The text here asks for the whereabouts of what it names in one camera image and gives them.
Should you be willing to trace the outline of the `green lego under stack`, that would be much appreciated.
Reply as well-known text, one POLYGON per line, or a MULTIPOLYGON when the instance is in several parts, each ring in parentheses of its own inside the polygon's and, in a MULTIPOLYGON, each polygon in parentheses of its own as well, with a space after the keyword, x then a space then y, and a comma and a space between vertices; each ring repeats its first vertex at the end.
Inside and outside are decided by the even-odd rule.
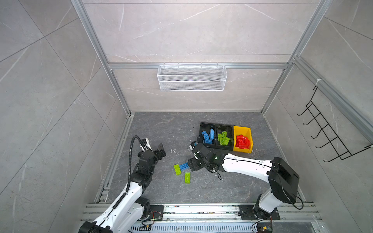
POLYGON ((230 138, 220 139, 220 145, 221 146, 228 146, 229 142, 230 142, 230 138))

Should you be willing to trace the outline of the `yellow plastic bin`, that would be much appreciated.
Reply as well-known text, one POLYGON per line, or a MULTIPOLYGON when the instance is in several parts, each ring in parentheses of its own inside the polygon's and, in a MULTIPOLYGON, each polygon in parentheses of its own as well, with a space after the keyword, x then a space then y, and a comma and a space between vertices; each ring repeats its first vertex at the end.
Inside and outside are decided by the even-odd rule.
POLYGON ((252 153, 253 145, 251 128, 234 126, 233 151, 252 153))

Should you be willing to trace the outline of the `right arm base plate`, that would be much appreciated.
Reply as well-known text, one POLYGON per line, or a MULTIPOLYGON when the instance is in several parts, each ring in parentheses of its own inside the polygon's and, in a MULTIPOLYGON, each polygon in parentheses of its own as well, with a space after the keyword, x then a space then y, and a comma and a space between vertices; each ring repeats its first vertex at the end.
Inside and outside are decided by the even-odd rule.
POLYGON ((256 205, 239 205, 238 215, 242 220, 280 220, 277 208, 267 213, 256 205))

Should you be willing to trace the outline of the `black bin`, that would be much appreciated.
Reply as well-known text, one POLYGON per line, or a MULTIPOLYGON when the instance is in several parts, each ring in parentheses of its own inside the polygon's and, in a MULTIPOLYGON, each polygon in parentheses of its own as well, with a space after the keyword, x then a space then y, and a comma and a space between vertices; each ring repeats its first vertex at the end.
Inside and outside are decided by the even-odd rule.
POLYGON ((231 125, 217 124, 215 127, 216 133, 216 148, 222 150, 233 150, 234 145, 234 129, 231 125))
POLYGON ((217 136, 217 133, 216 133, 216 125, 215 124, 211 124, 211 123, 201 122, 200 123, 199 135, 198 135, 198 138, 197 138, 197 143, 198 144, 202 143, 203 145, 205 145, 208 148, 215 148, 216 147, 216 143, 217 143, 217 139, 218 139, 218 136, 217 136), (212 144, 203 143, 204 137, 202 136, 201 132, 202 131, 206 131, 209 134, 210 133, 210 129, 214 129, 214 131, 215 131, 215 138, 212 141, 212 144))

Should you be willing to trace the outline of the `green lego small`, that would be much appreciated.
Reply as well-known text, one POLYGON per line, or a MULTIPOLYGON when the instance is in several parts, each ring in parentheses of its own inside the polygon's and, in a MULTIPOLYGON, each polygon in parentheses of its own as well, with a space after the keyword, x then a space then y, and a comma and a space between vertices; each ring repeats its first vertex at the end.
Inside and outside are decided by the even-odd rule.
POLYGON ((186 172, 185 173, 185 183, 186 184, 190 184, 190 181, 191 181, 191 173, 190 172, 186 172))

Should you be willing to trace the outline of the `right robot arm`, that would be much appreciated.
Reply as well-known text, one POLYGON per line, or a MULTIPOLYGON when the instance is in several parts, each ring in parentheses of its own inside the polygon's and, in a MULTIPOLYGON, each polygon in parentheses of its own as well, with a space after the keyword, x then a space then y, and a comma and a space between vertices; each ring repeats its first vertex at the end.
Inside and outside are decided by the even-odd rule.
POLYGON ((254 160, 239 157, 231 153, 222 153, 212 150, 204 144, 192 142, 189 149, 194 157, 188 160, 191 171, 206 169, 222 179, 221 172, 239 173, 265 181, 269 189, 259 195, 252 213, 257 218, 268 218, 281 204, 287 203, 295 206, 298 196, 299 175, 280 158, 272 160, 254 160))

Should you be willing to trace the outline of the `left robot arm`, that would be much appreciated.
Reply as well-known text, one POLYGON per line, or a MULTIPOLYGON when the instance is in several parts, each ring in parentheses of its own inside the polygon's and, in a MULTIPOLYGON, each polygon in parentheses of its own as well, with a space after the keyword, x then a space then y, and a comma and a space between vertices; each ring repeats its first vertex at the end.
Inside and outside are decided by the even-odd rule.
POLYGON ((152 149, 147 138, 133 136, 128 157, 128 180, 113 203, 93 222, 86 221, 80 233, 127 233, 138 220, 151 215, 150 201, 142 197, 155 166, 166 156, 163 144, 152 149))

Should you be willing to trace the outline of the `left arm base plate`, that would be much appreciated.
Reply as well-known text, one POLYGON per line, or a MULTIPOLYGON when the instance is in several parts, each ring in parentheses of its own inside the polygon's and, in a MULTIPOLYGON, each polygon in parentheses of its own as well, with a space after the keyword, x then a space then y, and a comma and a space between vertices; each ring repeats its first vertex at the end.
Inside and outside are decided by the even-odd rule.
POLYGON ((150 220, 155 218, 156 220, 163 219, 164 214, 164 205, 156 204, 156 205, 148 205, 145 206, 143 209, 143 214, 140 220, 150 220))

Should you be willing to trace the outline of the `blue lego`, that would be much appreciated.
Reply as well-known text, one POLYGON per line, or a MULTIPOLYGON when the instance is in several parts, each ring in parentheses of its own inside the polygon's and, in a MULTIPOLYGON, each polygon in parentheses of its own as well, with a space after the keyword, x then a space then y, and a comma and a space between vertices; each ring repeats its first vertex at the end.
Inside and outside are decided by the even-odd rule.
POLYGON ((204 139, 203 140, 203 143, 206 143, 206 144, 212 144, 212 140, 210 140, 210 139, 204 139))
POLYGON ((209 134, 206 131, 202 131, 201 134, 204 137, 204 140, 210 140, 209 134))
POLYGON ((209 138, 210 138, 211 141, 214 140, 214 138, 215 138, 215 131, 214 131, 214 129, 210 129, 209 138))

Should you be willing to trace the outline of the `red arch lego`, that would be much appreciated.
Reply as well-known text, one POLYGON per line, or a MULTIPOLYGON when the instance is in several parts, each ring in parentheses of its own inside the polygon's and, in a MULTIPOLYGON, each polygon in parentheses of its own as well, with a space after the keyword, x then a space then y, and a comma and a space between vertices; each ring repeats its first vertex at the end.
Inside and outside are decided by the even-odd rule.
POLYGON ((250 149, 251 142, 247 137, 239 135, 236 136, 236 147, 239 149, 250 149))

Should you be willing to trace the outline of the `aluminium front rail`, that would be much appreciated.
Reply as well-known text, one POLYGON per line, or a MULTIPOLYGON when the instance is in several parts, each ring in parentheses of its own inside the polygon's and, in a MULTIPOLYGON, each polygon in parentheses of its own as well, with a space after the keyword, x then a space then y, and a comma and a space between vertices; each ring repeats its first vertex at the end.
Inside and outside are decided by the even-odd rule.
POLYGON ((242 220, 239 205, 251 203, 157 203, 163 219, 138 220, 127 233, 327 233, 313 203, 277 207, 280 220, 242 220))

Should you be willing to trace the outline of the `blue lego low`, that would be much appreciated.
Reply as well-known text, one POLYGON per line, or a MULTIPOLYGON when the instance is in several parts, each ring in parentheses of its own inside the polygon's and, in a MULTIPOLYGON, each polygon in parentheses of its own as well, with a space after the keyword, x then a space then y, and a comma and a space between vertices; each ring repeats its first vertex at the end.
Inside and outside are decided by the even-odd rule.
POLYGON ((180 168, 181 171, 188 170, 189 169, 188 163, 184 163, 184 164, 179 165, 179 168, 180 168))

